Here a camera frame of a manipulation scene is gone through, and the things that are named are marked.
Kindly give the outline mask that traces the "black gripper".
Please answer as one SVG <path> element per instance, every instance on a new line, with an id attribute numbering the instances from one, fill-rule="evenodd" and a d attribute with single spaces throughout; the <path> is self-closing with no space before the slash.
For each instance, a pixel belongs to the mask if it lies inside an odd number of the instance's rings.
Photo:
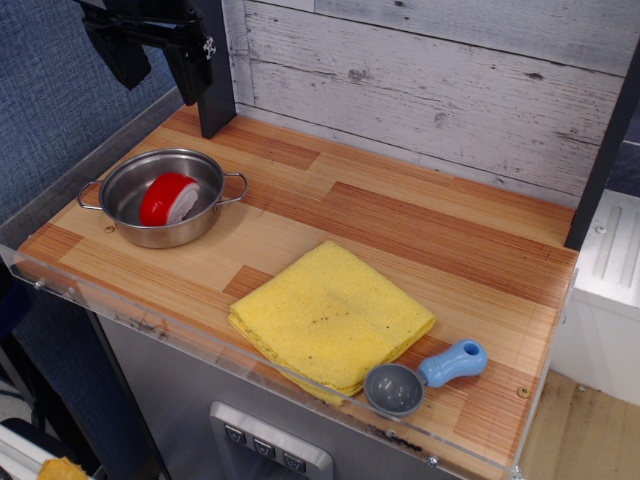
<path id="1" fill-rule="evenodd" d="M 132 90 L 151 72 L 142 45 L 167 49 L 167 63 L 185 105 L 213 84 L 213 38 L 191 1 L 81 1 L 83 24 L 115 79 Z"/>

